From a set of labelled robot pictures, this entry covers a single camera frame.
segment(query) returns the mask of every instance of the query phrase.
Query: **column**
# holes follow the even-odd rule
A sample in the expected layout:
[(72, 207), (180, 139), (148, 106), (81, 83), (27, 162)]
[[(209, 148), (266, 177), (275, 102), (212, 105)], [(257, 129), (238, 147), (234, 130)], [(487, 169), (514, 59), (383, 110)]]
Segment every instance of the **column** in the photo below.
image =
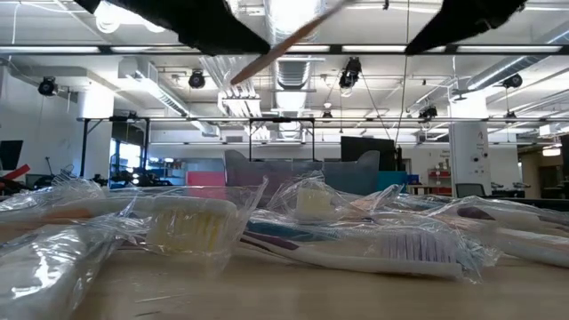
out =
[[(77, 103), (79, 115), (84, 118), (108, 118), (113, 116), (115, 106), (115, 94), (102, 85), (92, 85), (87, 92), (80, 92)], [(91, 121), (92, 128), (97, 121)], [(83, 138), (83, 123), (78, 123), (77, 134), (80, 137), (78, 146), (78, 158), (74, 162), (74, 173), (79, 173), (81, 167), (81, 138)], [(87, 136), (87, 152), (85, 157), (86, 179), (92, 178), (96, 173), (108, 178), (110, 161), (110, 140), (113, 124), (101, 122)]]
[[(450, 117), (487, 118), (485, 96), (472, 92), (463, 95), (465, 100), (452, 100)], [(474, 183), (483, 186), (485, 194), (492, 194), (490, 178), (490, 150), (488, 125), (485, 122), (457, 122), (449, 127), (451, 142), (451, 172), (453, 194), (457, 183)]]

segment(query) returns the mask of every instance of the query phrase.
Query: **toothbrush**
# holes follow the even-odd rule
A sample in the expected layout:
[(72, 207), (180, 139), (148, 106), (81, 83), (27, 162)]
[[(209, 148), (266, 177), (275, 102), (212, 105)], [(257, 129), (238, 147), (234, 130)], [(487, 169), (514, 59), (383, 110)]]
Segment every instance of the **toothbrush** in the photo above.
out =
[(266, 66), (271, 64), (274, 60), (286, 53), (286, 51), (291, 48), (294, 44), (302, 40), (302, 38), (308, 36), (314, 29), (318, 28), (324, 21), (331, 18), (334, 14), (343, 9), (346, 5), (353, 3), (355, 0), (342, 0), (336, 4), (332, 9), (328, 10), (318, 18), (312, 20), (311, 22), (304, 25), (302, 28), (298, 29), (291, 36), (286, 38), (282, 43), (275, 46), (267, 54), (261, 55), (255, 61), (251, 62), (247, 67), (245, 67), (237, 76), (231, 79), (231, 85), (237, 85), (241, 82), (247, 80), (248, 78), (255, 76), (257, 72), (263, 70)]
[(458, 278), (462, 265), (456, 260), (457, 247), (422, 230), (378, 233), (380, 257), (340, 256), (299, 246), (275, 236), (245, 231), (241, 242), (283, 257), (317, 265), (370, 273), (414, 274)]

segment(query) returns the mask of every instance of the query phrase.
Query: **ceiling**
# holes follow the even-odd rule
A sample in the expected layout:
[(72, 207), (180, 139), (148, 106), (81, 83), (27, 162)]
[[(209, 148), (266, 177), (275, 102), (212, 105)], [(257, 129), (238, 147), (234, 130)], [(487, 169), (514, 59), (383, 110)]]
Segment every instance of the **ceiling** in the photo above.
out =
[[(337, 0), (329, 1), (329, 6)], [(406, 1), (391, 1), (389, 10), (383, 11), (379, 2), (362, 2), (350, 7), (327, 21), (318, 31), (317, 42), (322, 44), (405, 44), (413, 38), (431, 19), (441, 2), (412, 0), (412, 12), (404, 8)], [(241, 10), (262, 8), (262, 0), (241, 0)], [(526, 10), (515, 14), (502, 28), (466, 41), (471, 44), (535, 44), (540, 36), (551, 29), (568, 22), (569, 1), (531, 0)], [(265, 17), (241, 14), (240, 19), (262, 36), (267, 35)], [(107, 35), (99, 32), (94, 18), (88, 12), (70, 1), (18, 1), (0, 0), (0, 44), (176, 44), (177, 36), (172, 32), (152, 33), (141, 25), (124, 25), (117, 32)], [(315, 56), (322, 61), (312, 62), (309, 93), (303, 116), (321, 116), (325, 102), (332, 103), (334, 117), (340, 116), (416, 116), (424, 103), (417, 100), (436, 89), (449, 79), (468, 79), (493, 64), (503, 56), (361, 56), (363, 75), (349, 97), (341, 98), (337, 75), (348, 60), (348, 56)], [(132, 88), (119, 79), (116, 69), (122, 57), (16, 57), (12, 62), (19, 67), (80, 67), (102, 77), (118, 91), (121, 91), (116, 108), (130, 108), (141, 115), (164, 116), (164, 105), (147, 92)], [(195, 115), (221, 116), (217, 108), (218, 89), (208, 77), (204, 89), (191, 90), (188, 75), (194, 68), (202, 68), (197, 56), (148, 56), (160, 71), (160, 81), (170, 88), (180, 100), (188, 104)], [(484, 90), (490, 116), (503, 116), (509, 108), (534, 103), (548, 96), (566, 90), (569, 80), (569, 57), (556, 56), (545, 59), (519, 74), (524, 85), (511, 89), (506, 99), (503, 88)], [(261, 111), (269, 113), (276, 108), (275, 79), (269, 70), (259, 73), (253, 83), (261, 98)], [(86, 90), (84, 84), (73, 90)], [(442, 97), (434, 102), (439, 116), (446, 115), (448, 99)], [(560, 100), (534, 108), (524, 116), (547, 116), (565, 110), (569, 106)], [(520, 125), (531, 131), (535, 124)]]

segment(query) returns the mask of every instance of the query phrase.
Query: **table surface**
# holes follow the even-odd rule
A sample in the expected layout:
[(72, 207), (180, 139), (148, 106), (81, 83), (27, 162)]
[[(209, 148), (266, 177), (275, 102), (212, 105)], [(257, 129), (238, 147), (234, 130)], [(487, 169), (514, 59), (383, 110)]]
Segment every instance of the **table surface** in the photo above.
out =
[(106, 262), (74, 319), (568, 319), (569, 270), (502, 258), (484, 282), (384, 276), (237, 255), (217, 278), (145, 252)]

